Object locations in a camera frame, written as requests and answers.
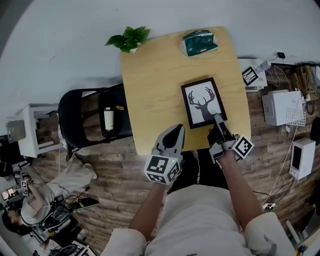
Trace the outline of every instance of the potted plant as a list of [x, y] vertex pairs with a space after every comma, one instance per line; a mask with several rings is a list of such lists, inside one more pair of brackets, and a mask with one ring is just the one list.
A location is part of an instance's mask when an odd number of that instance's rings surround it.
[[114, 45], [125, 53], [134, 53], [139, 45], [147, 41], [149, 33], [150, 29], [146, 29], [145, 26], [136, 29], [127, 26], [123, 35], [111, 36], [105, 45]]

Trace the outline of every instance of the green plastic package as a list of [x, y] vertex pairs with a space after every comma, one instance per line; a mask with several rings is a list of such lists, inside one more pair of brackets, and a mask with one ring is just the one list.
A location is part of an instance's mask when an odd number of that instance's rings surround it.
[[182, 50], [188, 56], [202, 54], [218, 49], [217, 37], [209, 30], [197, 30], [182, 38]]

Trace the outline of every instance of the wire basket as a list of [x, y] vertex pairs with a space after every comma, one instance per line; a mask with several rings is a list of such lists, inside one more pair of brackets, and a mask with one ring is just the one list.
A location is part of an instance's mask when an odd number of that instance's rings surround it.
[[305, 111], [287, 107], [285, 115], [285, 124], [304, 127], [306, 125], [306, 116], [307, 113]]

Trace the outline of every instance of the picture frame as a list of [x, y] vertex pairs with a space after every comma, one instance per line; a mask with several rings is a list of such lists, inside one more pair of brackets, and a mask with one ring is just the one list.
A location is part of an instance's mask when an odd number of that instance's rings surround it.
[[246, 86], [249, 86], [252, 84], [256, 79], [258, 79], [257, 73], [254, 71], [254, 69], [250, 66], [245, 71], [242, 72], [242, 78], [244, 81], [244, 84]]
[[214, 114], [227, 120], [224, 105], [213, 77], [181, 86], [190, 129], [212, 125]]

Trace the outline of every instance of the deer silhouette picture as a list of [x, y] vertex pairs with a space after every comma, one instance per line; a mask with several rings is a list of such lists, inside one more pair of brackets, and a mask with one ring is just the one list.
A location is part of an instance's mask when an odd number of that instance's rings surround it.
[[188, 94], [188, 100], [189, 100], [190, 105], [195, 105], [194, 107], [197, 110], [201, 110], [202, 117], [203, 117], [204, 121], [209, 121], [214, 118], [214, 115], [209, 112], [208, 103], [212, 102], [215, 99], [215, 95], [214, 95], [214, 92], [211, 89], [209, 89], [208, 87], [206, 87], [205, 89], [209, 93], [210, 99], [207, 101], [205, 99], [205, 97], [203, 97], [204, 104], [200, 104], [199, 100], [198, 100], [198, 103], [194, 102], [195, 97], [192, 96], [192, 93], [194, 92], [193, 90]]

